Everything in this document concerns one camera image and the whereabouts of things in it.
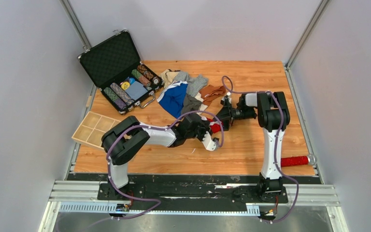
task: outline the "blue cloth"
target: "blue cloth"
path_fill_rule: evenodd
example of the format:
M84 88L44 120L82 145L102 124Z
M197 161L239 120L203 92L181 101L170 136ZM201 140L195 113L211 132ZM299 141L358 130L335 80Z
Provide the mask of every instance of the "blue cloth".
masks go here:
M141 96L147 93L147 90L144 88L143 84L140 82L134 82L130 85L125 92L135 101L137 101Z
M158 103L175 118L181 115L187 86L188 84L181 83L175 87L167 87L164 92L161 93L164 94L164 96Z

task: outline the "yellow chip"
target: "yellow chip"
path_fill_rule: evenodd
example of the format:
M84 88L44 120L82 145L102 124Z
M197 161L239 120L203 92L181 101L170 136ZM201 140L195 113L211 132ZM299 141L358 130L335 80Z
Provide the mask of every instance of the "yellow chip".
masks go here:
M122 89L126 90L126 89L128 89L128 88L130 87L130 83L127 82L127 81L125 81L125 82L123 82L123 83L121 84L120 87L122 87Z

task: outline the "black case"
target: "black case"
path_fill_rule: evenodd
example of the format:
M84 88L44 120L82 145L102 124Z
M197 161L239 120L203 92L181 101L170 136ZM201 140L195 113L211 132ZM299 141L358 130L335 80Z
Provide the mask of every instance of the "black case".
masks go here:
M144 65L127 30L123 30L115 36L101 42L92 47L90 50L78 56L78 60L86 70L89 77L92 79L95 86L100 88L103 96L116 108L116 110L124 115L131 111L134 106L145 108L156 99L155 92L164 86L164 81L156 75L151 69ZM123 82L127 77L132 76L131 71L137 69L137 66L143 64L149 72L159 79L159 83L155 85L151 81L151 89L146 94L141 96L137 101L128 105L126 109L120 109L104 92L106 87L111 83L117 84ZM153 99L141 105L141 102L146 100L148 96L153 96Z

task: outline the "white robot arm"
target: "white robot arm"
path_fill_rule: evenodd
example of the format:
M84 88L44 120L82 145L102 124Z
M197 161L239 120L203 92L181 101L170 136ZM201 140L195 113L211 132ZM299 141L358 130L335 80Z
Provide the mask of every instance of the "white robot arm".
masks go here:
M110 155L110 174L117 188L128 183L128 162L144 145L162 145L176 147L182 145L186 139L199 139L205 149L214 151L218 148L218 138L211 138L211 130L208 121L193 113L186 115L184 119L168 129L168 127L155 127L139 122L136 117L129 116L117 124L102 137L102 146L108 152L115 140L126 129L142 125L142 128L131 130L128 137L122 138L114 146Z
M264 132L264 162L259 174L260 181L257 185L257 194L260 198L268 197L268 199L283 190L282 175L277 170L276 164L281 162L282 139L290 121L284 93L275 92L273 95L277 99L284 116L283 125L279 132L281 113L272 96L266 92L242 94L236 108L231 106L231 99L227 94L221 101L223 108L217 114L217 117L224 123L224 130L226 131L232 126L234 120L258 117L259 125Z

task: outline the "red object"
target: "red object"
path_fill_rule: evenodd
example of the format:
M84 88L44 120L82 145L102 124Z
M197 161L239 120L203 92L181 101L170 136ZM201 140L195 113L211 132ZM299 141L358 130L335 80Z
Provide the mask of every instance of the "red object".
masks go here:
M308 164L307 156L281 158L281 167L298 166Z
M207 120L210 122L210 128L213 133L217 133L221 130L220 124L217 122L217 120L213 120L209 118Z

